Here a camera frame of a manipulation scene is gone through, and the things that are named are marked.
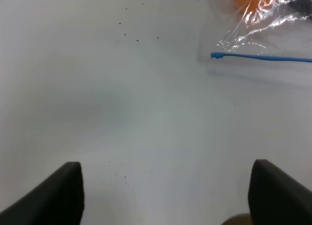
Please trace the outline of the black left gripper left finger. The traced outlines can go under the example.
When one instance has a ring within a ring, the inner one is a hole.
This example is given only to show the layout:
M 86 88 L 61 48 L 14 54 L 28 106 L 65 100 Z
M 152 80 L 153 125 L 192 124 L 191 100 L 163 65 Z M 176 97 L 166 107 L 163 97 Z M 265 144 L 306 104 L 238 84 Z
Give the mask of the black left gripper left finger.
M 0 213 L 2 225 L 79 225 L 84 211 L 80 162 L 67 162 Z

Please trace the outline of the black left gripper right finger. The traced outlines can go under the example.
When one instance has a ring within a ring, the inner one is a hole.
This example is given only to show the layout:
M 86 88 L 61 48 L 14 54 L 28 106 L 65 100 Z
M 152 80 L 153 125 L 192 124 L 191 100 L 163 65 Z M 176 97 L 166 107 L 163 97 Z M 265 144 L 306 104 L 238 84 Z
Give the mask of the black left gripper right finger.
M 312 223 L 312 192 L 268 160 L 253 164 L 248 204 L 254 225 Z

